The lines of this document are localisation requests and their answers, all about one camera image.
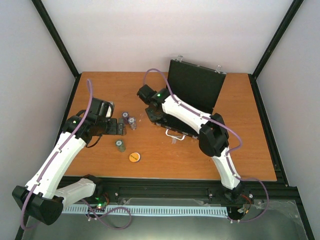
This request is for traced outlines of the black poker set case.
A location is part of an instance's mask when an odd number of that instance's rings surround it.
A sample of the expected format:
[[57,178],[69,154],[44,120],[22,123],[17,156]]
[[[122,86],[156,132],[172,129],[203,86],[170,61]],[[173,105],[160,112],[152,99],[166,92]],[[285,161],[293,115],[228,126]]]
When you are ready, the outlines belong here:
[[162,104],[165,100],[175,103],[170,97],[170,91],[174,97],[183,105],[198,113],[210,116],[213,113],[226,73],[220,66],[211,69],[201,65],[193,64],[183,60],[179,55],[172,59],[169,64],[166,87],[155,91],[149,87],[145,80],[143,86],[138,90],[138,97],[148,107],[162,110],[166,115],[166,122],[153,122],[163,128],[184,134],[192,138],[198,138],[199,132],[186,122],[176,116],[166,113]]

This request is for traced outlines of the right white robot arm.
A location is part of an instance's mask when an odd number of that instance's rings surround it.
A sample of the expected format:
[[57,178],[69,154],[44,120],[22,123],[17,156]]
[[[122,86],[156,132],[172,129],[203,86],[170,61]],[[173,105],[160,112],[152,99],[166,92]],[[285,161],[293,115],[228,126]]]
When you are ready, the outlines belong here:
[[137,96],[147,105],[145,111],[152,123],[198,140],[200,150],[211,157],[218,170],[223,195],[230,200],[239,181],[228,165],[229,134],[222,116],[194,108],[167,88],[157,92],[145,84]]

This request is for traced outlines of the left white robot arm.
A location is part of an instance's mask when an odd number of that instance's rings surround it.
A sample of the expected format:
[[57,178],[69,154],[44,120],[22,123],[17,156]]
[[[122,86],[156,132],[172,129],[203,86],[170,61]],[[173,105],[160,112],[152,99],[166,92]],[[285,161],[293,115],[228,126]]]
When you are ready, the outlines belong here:
[[93,137],[123,133],[124,125],[112,117],[113,102],[93,97],[89,103],[89,108],[65,122],[55,147],[31,180],[13,189],[12,197],[23,216],[51,225],[72,204],[86,198],[95,202],[104,198],[102,180],[90,174],[68,186],[58,187],[77,154],[95,146],[90,143]]

